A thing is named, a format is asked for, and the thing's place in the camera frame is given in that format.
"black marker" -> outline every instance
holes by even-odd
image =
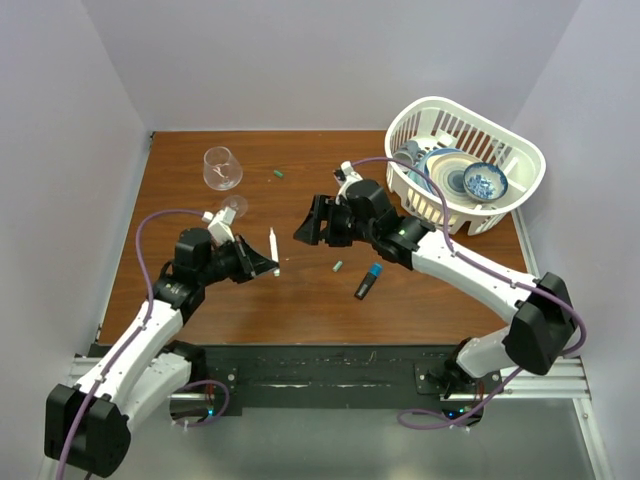
[[[373,287],[373,284],[376,283],[380,272],[382,272],[382,265],[380,265],[379,263],[374,263],[369,269],[369,272],[367,272],[367,274],[364,276],[364,279],[356,290],[354,297],[356,297],[358,300],[362,300],[364,297],[366,297],[367,293],[369,293],[369,290],[371,290],[371,287]]]

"marker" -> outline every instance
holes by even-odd
[[[369,290],[371,290],[371,287],[373,287],[373,284],[376,283],[380,272],[382,272],[382,265],[380,265],[379,263],[374,263],[367,274],[364,276],[364,279],[362,279],[362,282],[356,290],[354,297],[356,297],[358,300],[362,300],[364,297],[366,297],[367,293],[369,293]]]
[[[271,245],[271,260],[274,262],[278,261],[278,242],[276,241],[276,234],[273,231],[273,227],[271,228],[271,232],[269,233],[269,245]],[[280,276],[280,269],[276,268],[273,271],[273,275],[275,277]]]

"gray floor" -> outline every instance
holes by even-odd
[[[75,477],[70,469],[69,478]],[[432,432],[386,410],[246,410],[184,432],[168,405],[111,477],[215,480],[592,479],[570,400],[497,399],[483,422]]]

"white wall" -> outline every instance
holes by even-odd
[[[508,125],[579,4],[83,1],[157,130],[384,129],[425,95]]]
[[[621,480],[640,468],[638,18],[633,0],[584,0],[514,126],[548,161],[525,219],[589,327],[593,405]]]
[[[79,1],[0,11],[0,478],[25,480],[108,297],[145,132]]]

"white basket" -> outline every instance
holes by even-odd
[[[531,196],[546,170],[542,152],[531,142],[443,97],[416,100],[395,118],[384,139],[387,157],[407,140],[418,142],[426,152],[442,147],[459,148],[479,161],[497,165],[507,176],[507,193],[493,203],[479,204],[474,209],[447,203],[451,233],[466,222],[471,222],[469,235],[494,227]],[[442,225],[438,197],[409,179],[405,169],[396,163],[387,166],[387,185],[400,196],[409,213]]]

